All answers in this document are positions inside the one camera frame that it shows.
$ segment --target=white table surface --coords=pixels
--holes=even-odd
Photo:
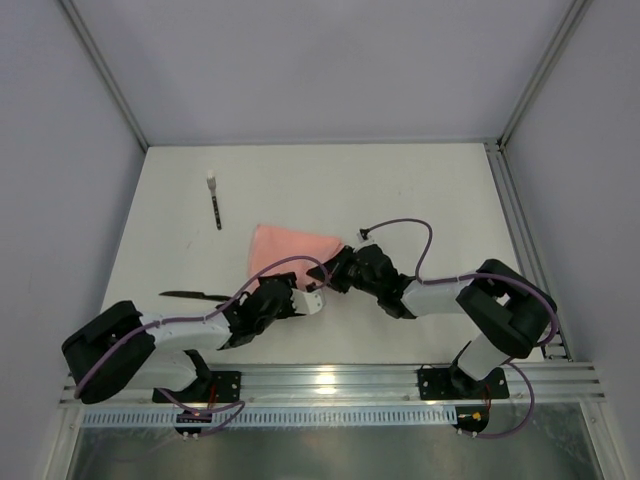
[[[214,169],[222,230],[206,185]],[[335,235],[356,244],[361,227],[417,217],[435,230],[423,276],[516,267],[483,145],[153,147],[147,153],[103,309],[133,300],[142,311],[197,313],[210,302],[165,290],[231,294],[248,278],[256,225]],[[412,273],[426,231],[390,226],[375,238]],[[278,320],[249,345],[201,352],[216,363],[448,363],[478,329],[464,315],[395,320],[375,298],[326,292],[317,315]],[[530,360],[541,360],[535,349]]]

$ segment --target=metal frame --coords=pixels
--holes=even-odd
[[[534,103],[538,93],[557,64],[567,43],[575,32],[593,0],[573,0],[554,32],[531,79],[518,99],[504,132],[499,139],[481,139],[484,142],[489,165],[496,184],[506,223],[521,272],[541,288],[550,291],[547,276],[534,237],[527,222],[526,212],[511,173],[506,146]],[[100,53],[74,0],[57,0],[71,28],[99,74],[100,80],[118,106],[127,125],[137,138],[143,151],[149,143],[131,108],[120,90],[109,66]],[[567,332],[562,329],[553,342],[544,349],[547,360],[542,363],[523,363],[523,369],[535,389],[536,402],[578,401],[582,406],[597,460],[605,479],[632,478],[628,458],[619,448],[621,438],[606,403],[602,385],[590,363],[572,362],[567,345]],[[264,366],[228,365],[216,369],[243,372],[241,398],[248,411],[264,408],[324,408],[328,406],[376,406],[392,411],[397,408],[446,407],[469,404],[467,401],[423,402],[419,399],[415,370],[420,365],[320,365],[320,366]],[[495,403],[527,403],[528,390],[522,378],[505,368],[511,390],[509,400]],[[45,479],[65,478],[71,465],[74,446],[85,413],[96,408],[144,411],[150,407],[151,392],[129,390],[100,405],[85,407],[73,399],[74,382],[68,377],[60,401],[60,430],[49,457]],[[153,406],[171,409],[171,405]]]
[[[118,110],[122,114],[124,121],[129,126],[131,133],[138,140],[138,144],[140,148],[142,148],[143,152],[147,152],[149,149],[149,142],[147,141],[138,121],[136,120],[135,115],[131,111],[131,107],[124,97],[118,83],[116,82],[113,74],[111,73],[111,69],[107,65],[102,53],[98,49],[98,45],[95,40],[91,36],[87,25],[85,24],[82,16],[78,8],[76,7],[73,0],[57,0],[58,5],[62,9],[62,12],[67,17],[69,22],[69,26],[76,34],[78,40],[82,44],[89,61],[93,64],[96,72],[98,73],[102,84],[105,86],[107,92],[115,102]]]
[[[529,222],[527,222],[526,213],[514,183],[504,149],[500,148],[497,142],[485,143],[484,146],[509,235],[511,236],[518,267],[526,278],[553,295],[553,289],[550,287],[547,276],[544,273],[540,254],[531,233]],[[562,316],[561,303],[559,303],[558,309],[559,316]],[[542,347],[544,357],[548,360],[572,361],[570,344],[567,345],[566,340],[565,331],[562,327],[562,322],[560,322],[560,331],[556,338],[546,347]]]
[[[604,401],[602,385],[590,363],[526,362],[518,366],[531,381],[536,402]],[[421,365],[210,365],[218,371],[242,372],[242,400],[253,406],[415,406],[469,405],[481,401],[422,401],[416,371]],[[504,367],[511,398],[494,403],[528,403],[529,392],[522,377]],[[73,398],[75,382],[70,376],[60,406],[81,406]],[[102,402],[101,407],[149,406],[151,390],[124,390]],[[162,404],[173,408],[172,404]]]
[[[518,98],[518,102],[516,103],[513,112],[509,116],[507,125],[505,126],[504,132],[499,140],[500,146],[504,146],[509,143],[509,140],[513,136],[516,128],[538,96],[538,93],[549,78],[549,75],[556,66],[556,63],[558,63],[564,49],[569,43],[569,40],[578,28],[578,25],[580,25],[582,18],[591,6],[592,2],[593,0],[573,0],[569,6],[558,25],[558,28],[554,32],[553,37],[551,37],[551,41],[544,51],[542,58],[538,62],[527,86],[520,95],[520,98]]]
[[[67,478],[83,418],[83,406],[76,405],[73,408],[58,409],[58,436],[49,452],[43,475],[44,480]]]

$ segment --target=glass panel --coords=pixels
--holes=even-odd
[[[494,405],[490,431],[512,428],[526,408]],[[537,405],[502,440],[448,426],[238,429],[188,442],[169,429],[83,429],[74,457],[69,480],[602,478],[578,404]]]

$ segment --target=purple cable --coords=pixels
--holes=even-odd
[[[238,415],[240,415],[240,412],[242,412],[242,410],[244,410],[245,403],[244,403],[244,401],[239,400],[239,401],[234,402],[232,404],[226,405],[225,407],[221,407],[219,409],[214,409],[214,410],[209,410],[209,412],[217,413],[217,412],[221,412],[221,411],[224,411],[224,410],[228,410],[229,408],[233,408],[233,407],[240,407],[240,408],[238,408],[238,410],[233,412],[229,416],[229,418],[227,418],[224,422],[220,423],[219,425],[216,425],[215,427],[210,428],[209,430],[206,430],[206,431],[202,432],[199,435],[199,437],[200,438],[208,437],[208,436],[214,435],[214,434],[220,432],[221,430],[223,430],[224,428],[226,428],[226,426],[229,425],[231,422],[233,422],[238,417]],[[141,453],[140,455],[136,455],[134,457],[129,457],[129,458],[107,457],[107,459],[111,460],[113,462],[116,462],[116,463],[135,463],[135,462],[138,462],[138,461],[142,460],[143,458],[151,455],[152,453],[157,452],[158,450],[166,447],[170,443],[173,443],[176,440],[179,440],[181,438],[184,438],[184,437],[172,436],[172,437],[166,439],[165,441],[160,442],[156,446],[151,447],[150,449],[148,449],[147,451]],[[80,472],[80,475],[78,477],[78,478],[80,478],[80,480],[84,480],[84,478],[89,473],[89,467],[93,464],[93,461],[95,460],[95,457],[97,455],[99,455],[100,447],[101,447],[101,442],[99,441],[98,444],[95,447],[93,447],[93,451],[89,455],[89,458],[87,459],[87,462],[85,463],[84,467],[82,468],[82,471]]]
[[[527,388],[529,389],[529,396],[531,397],[531,402],[529,403],[529,410],[527,411],[527,414],[522,419],[522,421],[518,424],[518,426],[512,428],[511,430],[507,430],[506,432],[502,432],[502,433],[479,433],[476,435],[476,438],[482,438],[483,440],[499,440],[501,438],[509,437],[511,435],[518,433],[520,430],[526,427],[529,421],[531,420],[531,418],[533,417],[533,409],[536,405],[536,397],[533,394],[533,386],[531,385],[531,381],[527,378],[527,376],[520,369],[520,367],[514,365],[513,363],[505,363],[505,365],[509,365],[516,372],[518,372],[522,377],[522,379],[524,380],[524,383],[527,385]],[[472,433],[469,433],[469,432],[464,432],[464,433],[465,435],[473,437]]]
[[[553,311],[553,308],[551,307],[551,305],[549,304],[549,302],[542,296],[540,295],[540,293],[538,293],[535,289],[531,288],[529,285],[527,285],[526,283],[520,282],[518,280],[515,280],[513,278],[510,277],[505,277],[503,275],[495,275],[492,273],[479,273],[479,272],[474,272],[474,273],[469,273],[466,275],[461,275],[459,277],[447,277],[447,278],[438,278],[438,279],[434,279],[434,280],[423,280],[422,278],[420,278],[420,270],[422,268],[422,262],[424,262],[425,257],[427,256],[427,253],[429,252],[429,249],[431,248],[431,242],[433,241],[433,227],[431,227],[431,225],[429,225],[427,222],[425,222],[424,220],[420,220],[417,218],[396,218],[393,220],[387,220],[386,222],[382,222],[382,223],[378,223],[377,225],[374,225],[373,227],[369,227],[367,229],[365,229],[366,231],[373,231],[377,228],[380,227],[385,227],[387,225],[391,225],[394,223],[419,223],[420,225],[424,225],[425,227],[427,227],[427,230],[429,231],[429,238],[427,240],[427,244],[424,247],[424,250],[422,251],[422,255],[420,255],[420,258],[418,259],[418,263],[416,264],[416,270],[415,270],[415,277],[416,280],[418,282],[420,282],[421,285],[441,285],[441,284],[445,284],[445,283],[458,283],[461,281],[466,281],[466,280],[472,280],[475,278],[485,278],[488,280],[498,280],[501,282],[505,282],[508,283],[510,285],[513,285],[514,287],[518,287],[524,291],[526,291],[527,293],[531,294],[536,300],[538,300],[542,306],[545,308],[545,310],[547,311],[547,313],[549,314],[549,319],[551,322],[551,329],[549,331],[549,334],[542,339],[540,342],[538,342],[537,346],[538,347],[543,347],[545,345],[547,345],[549,342],[551,342],[551,340],[553,339],[553,337],[556,336],[556,334],[558,333],[558,316],[556,315],[556,312]],[[505,365],[509,365],[511,368],[513,368],[516,372],[518,372],[520,374],[520,376],[522,376],[522,379],[524,380],[524,383],[527,385],[527,388],[529,389],[529,395],[531,396],[531,403],[529,404],[529,411],[527,412],[527,415],[524,417],[524,419],[522,420],[522,422],[520,422],[520,424],[515,427],[512,428],[511,430],[508,430],[506,432],[502,432],[502,433],[480,433],[478,435],[476,435],[476,438],[482,438],[485,440],[497,440],[500,438],[505,438],[508,437],[510,435],[513,435],[515,433],[518,433],[520,430],[522,430],[524,427],[527,426],[527,424],[529,423],[529,421],[531,420],[531,417],[533,416],[533,410],[535,407],[535,396],[533,394],[533,387],[531,385],[531,382],[529,381],[529,379],[527,378],[527,376],[525,375],[525,373],[516,365],[510,363],[512,359],[508,359],[504,364]],[[473,436],[473,434],[469,433],[469,432],[465,432],[467,435],[469,436]]]
[[[503,275],[495,275],[492,273],[479,273],[479,272],[468,273],[466,275],[461,275],[459,277],[437,278],[433,280],[422,279],[420,277],[420,270],[422,268],[422,263],[424,262],[424,259],[427,256],[429,249],[431,248],[431,242],[433,241],[433,227],[431,227],[431,225],[429,225],[424,220],[420,220],[417,218],[396,218],[393,220],[387,220],[386,222],[378,223],[377,225],[374,225],[373,227],[369,227],[365,230],[372,232],[373,230],[376,230],[380,227],[385,227],[387,225],[391,225],[394,223],[419,223],[420,225],[425,226],[429,231],[429,238],[427,240],[427,244],[424,247],[424,250],[422,251],[420,258],[418,259],[418,263],[416,264],[415,277],[416,277],[416,280],[420,282],[420,284],[442,285],[444,283],[458,283],[461,281],[472,280],[474,278],[486,278],[489,280],[498,280],[504,283],[508,283],[532,295],[536,300],[538,300],[542,304],[542,306],[545,308],[545,310],[549,314],[549,320],[551,323],[551,329],[549,330],[549,334],[545,338],[543,338],[540,342],[538,342],[536,346],[544,347],[545,345],[548,345],[551,342],[553,337],[556,336],[556,334],[558,333],[558,325],[559,325],[558,316],[556,315],[556,312],[553,311],[553,308],[551,307],[551,305],[549,305],[549,302],[547,302],[547,300],[542,295],[540,295],[540,293],[538,293],[535,289],[531,288],[526,283],[523,283],[519,280],[515,280],[510,277],[505,277]]]
[[[221,306],[216,308],[211,313],[208,313],[208,314],[206,314],[204,316],[198,315],[198,316],[193,316],[193,317],[171,317],[171,318],[165,318],[163,320],[157,320],[155,322],[147,323],[146,325],[142,325],[142,326],[140,326],[138,328],[135,328],[135,329],[131,330],[124,337],[122,337],[120,340],[118,340],[116,343],[114,343],[113,346],[111,348],[109,348],[109,350],[107,350],[105,352],[105,354],[102,355],[102,357],[100,357],[100,359],[93,365],[93,367],[91,367],[89,369],[87,374],[84,377],[82,377],[82,380],[80,380],[78,382],[78,384],[76,385],[76,389],[75,389],[75,392],[73,394],[74,398],[80,398],[80,394],[82,393],[84,388],[87,386],[87,383],[89,383],[91,381],[91,379],[96,375],[98,370],[100,370],[100,368],[107,362],[107,360],[109,360],[113,356],[113,354],[120,347],[122,347],[125,343],[127,343],[129,340],[131,340],[131,338],[133,338],[134,336],[136,336],[139,333],[142,333],[142,332],[144,332],[146,330],[149,330],[151,328],[160,327],[162,325],[166,325],[166,324],[170,324],[170,323],[201,322],[203,320],[210,320],[213,317],[215,317],[216,315],[218,315],[218,314],[222,313],[223,311],[225,311],[233,302],[238,300],[242,296],[244,291],[247,288],[249,288],[251,286],[251,284],[253,282],[255,282],[259,277],[261,277],[262,275],[264,275],[268,271],[270,271],[270,270],[272,270],[272,269],[274,269],[276,267],[279,267],[280,265],[283,265],[283,264],[289,263],[289,262],[294,262],[296,260],[306,260],[306,261],[309,261],[309,262],[313,262],[318,267],[320,267],[320,269],[322,270],[322,273],[324,275],[324,282],[322,283],[322,285],[320,285],[319,288],[322,288],[322,287],[324,287],[325,285],[327,285],[329,283],[330,275],[329,275],[329,272],[327,271],[327,268],[322,264],[322,262],[320,262],[320,260],[318,260],[316,258],[309,257],[307,255],[294,255],[294,256],[291,256],[291,257],[283,258],[282,260],[278,260],[277,262],[272,263],[271,265],[263,268],[258,273],[256,273],[254,276],[252,276],[249,280],[247,280],[247,282],[242,287],[240,287],[240,289],[229,300],[227,300],[224,304],[222,304]]]

